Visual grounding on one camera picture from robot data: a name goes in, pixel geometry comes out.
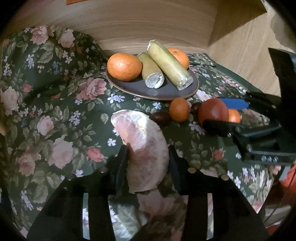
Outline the red tomato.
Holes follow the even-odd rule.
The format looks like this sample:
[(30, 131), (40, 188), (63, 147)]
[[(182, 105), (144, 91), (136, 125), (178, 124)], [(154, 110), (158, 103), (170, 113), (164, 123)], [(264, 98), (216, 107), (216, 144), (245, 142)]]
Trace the red tomato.
[(198, 120), (201, 125), (206, 120), (229, 121), (226, 104), (218, 98), (202, 102), (198, 111)]

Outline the long sugarcane piece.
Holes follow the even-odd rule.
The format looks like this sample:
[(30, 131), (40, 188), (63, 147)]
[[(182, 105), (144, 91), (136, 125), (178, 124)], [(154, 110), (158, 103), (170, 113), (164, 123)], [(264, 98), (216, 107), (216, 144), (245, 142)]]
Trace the long sugarcane piece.
[(150, 40), (147, 53), (178, 91), (184, 90), (193, 83), (193, 77), (188, 70), (159, 41)]

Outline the dark brown round plate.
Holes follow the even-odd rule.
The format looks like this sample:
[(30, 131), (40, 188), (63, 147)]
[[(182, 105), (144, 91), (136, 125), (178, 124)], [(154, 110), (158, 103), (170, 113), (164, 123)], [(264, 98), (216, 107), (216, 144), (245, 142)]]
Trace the dark brown round plate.
[(151, 100), (174, 100), (175, 98), (189, 98), (193, 96), (199, 87), (198, 78), (191, 71), (188, 70), (190, 75), (193, 77), (193, 83), (185, 88), (184, 90), (178, 91), (177, 88), (171, 83), (171, 81), (164, 75), (165, 81), (163, 85), (158, 88), (148, 88), (145, 85), (145, 82), (142, 78), (142, 72), (138, 75), (137, 78), (130, 82), (120, 81), (118, 79), (113, 78), (108, 71), (106, 70), (106, 76), (110, 83), (112, 83), (116, 88), (120, 89), (123, 92), (147, 98)]

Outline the large orange mandarin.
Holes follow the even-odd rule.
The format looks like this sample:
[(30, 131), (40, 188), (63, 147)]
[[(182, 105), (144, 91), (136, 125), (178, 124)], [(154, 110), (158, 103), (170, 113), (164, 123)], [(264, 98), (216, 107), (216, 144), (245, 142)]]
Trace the large orange mandarin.
[(142, 63), (134, 55), (116, 53), (107, 61), (107, 71), (115, 79), (130, 82), (140, 75)]

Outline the small orange kumquat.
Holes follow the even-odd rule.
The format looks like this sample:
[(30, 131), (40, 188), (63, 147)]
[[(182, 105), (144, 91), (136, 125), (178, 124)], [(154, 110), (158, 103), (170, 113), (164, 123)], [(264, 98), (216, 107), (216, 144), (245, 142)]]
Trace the small orange kumquat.
[(177, 122), (184, 122), (190, 113), (189, 103), (183, 98), (175, 98), (169, 108), (170, 117)]
[(236, 109), (228, 109), (228, 114), (229, 114), (229, 122), (230, 123), (240, 123), (241, 122), (241, 116), (238, 110)]

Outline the floral dark green cloth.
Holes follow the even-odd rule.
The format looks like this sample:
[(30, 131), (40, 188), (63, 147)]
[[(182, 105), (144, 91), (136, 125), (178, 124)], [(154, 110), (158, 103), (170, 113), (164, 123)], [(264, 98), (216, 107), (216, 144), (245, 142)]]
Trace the floral dark green cloth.
[[(188, 102), (243, 97), (255, 87), (203, 53), (188, 54), (199, 89)], [(91, 174), (118, 153), (122, 140), (111, 124), (121, 109), (147, 115), (167, 112), (169, 103), (124, 93), (108, 83), (106, 59), (90, 35), (41, 25), (14, 33), (1, 43), (1, 168), (12, 217), (27, 237), (35, 218), (66, 175)], [(237, 147), (208, 138), (190, 115), (163, 130), (179, 157), (205, 175), (226, 174), (258, 213), (273, 183), (266, 166), (241, 162)], [(109, 201), (117, 240), (129, 240), (149, 221), (148, 240), (180, 240), (186, 213), (167, 174), (156, 189), (128, 192)]]

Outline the peeled pink pomelo segment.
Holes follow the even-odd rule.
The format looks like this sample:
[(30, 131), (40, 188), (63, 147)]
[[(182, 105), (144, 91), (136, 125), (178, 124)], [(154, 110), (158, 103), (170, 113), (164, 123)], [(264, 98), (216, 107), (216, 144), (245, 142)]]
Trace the peeled pink pomelo segment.
[(114, 112), (111, 123), (128, 147), (129, 192), (157, 188), (169, 165), (168, 145), (158, 124), (140, 111), (126, 109)]

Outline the orange sticky note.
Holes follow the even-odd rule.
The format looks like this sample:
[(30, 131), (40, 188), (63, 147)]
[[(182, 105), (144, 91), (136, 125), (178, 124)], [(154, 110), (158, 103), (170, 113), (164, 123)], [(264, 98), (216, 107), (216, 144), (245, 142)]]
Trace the orange sticky note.
[(82, 1), (86, 1), (86, 0), (66, 0), (66, 4), (70, 5), (70, 4), (75, 4), (75, 3), (79, 3)]

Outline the medium orange mandarin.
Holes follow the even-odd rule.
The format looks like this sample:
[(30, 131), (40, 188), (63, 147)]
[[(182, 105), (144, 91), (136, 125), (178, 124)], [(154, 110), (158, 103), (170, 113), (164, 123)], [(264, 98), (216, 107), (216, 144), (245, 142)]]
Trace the medium orange mandarin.
[(185, 68), (189, 68), (189, 57), (185, 52), (177, 48), (168, 48), (168, 51), (181, 63), (181, 65)]

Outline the short sugarcane piece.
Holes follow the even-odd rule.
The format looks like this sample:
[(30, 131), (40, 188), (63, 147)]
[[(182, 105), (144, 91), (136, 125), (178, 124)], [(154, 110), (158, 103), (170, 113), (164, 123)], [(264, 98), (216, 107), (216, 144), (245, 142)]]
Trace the short sugarcane piece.
[(142, 63), (142, 78), (146, 87), (154, 89), (160, 88), (165, 78), (157, 63), (145, 52), (138, 54), (137, 58)]

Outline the dark red jujube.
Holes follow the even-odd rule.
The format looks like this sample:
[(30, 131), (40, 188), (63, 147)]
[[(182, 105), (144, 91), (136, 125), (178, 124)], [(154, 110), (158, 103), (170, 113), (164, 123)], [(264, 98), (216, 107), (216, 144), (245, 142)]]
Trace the dark red jujube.
[(171, 122), (171, 116), (169, 115), (169, 113), (163, 111), (153, 113), (149, 116), (149, 118), (157, 123), (159, 126), (165, 126)]

